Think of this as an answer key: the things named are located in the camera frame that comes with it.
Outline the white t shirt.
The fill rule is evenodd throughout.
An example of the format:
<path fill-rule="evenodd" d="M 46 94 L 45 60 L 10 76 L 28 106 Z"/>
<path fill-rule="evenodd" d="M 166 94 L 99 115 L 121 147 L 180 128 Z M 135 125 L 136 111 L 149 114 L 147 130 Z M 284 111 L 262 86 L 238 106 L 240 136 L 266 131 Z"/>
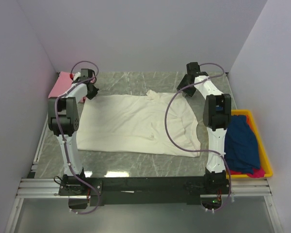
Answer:
<path fill-rule="evenodd" d="M 149 90 L 145 96 L 86 100 L 77 130 L 79 150 L 198 157 L 198 121 L 187 100 Z"/>

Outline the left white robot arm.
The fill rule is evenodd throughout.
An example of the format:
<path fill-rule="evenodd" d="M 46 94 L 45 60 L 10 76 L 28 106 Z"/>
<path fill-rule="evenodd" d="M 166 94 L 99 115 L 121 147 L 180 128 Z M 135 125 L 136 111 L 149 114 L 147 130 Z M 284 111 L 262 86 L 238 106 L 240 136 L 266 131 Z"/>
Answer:
<path fill-rule="evenodd" d="M 84 98 L 91 100 L 97 95 L 98 89 L 94 86 L 96 73 L 83 68 L 78 74 L 69 73 L 69 79 L 71 83 L 67 90 L 56 93 L 56 88 L 53 88 L 48 97 L 48 128 L 60 144 L 64 161 L 60 186 L 76 195 L 95 193 L 99 196 L 99 189 L 86 180 L 77 148 L 80 126 L 77 104 Z"/>

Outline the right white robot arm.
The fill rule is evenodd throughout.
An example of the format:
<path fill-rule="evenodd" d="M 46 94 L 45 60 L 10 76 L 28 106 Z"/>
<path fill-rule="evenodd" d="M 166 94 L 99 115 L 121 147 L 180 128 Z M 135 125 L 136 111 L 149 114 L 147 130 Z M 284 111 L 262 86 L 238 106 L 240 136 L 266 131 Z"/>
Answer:
<path fill-rule="evenodd" d="M 177 87 L 188 96 L 199 91 L 205 99 L 203 123 L 208 132 L 208 160 L 205 168 L 202 189 L 207 194 L 230 194 L 230 175 L 224 160 L 225 137 L 231 121 L 231 95 L 220 91 L 211 81 L 201 65 L 190 62 L 186 65 L 187 74 Z"/>

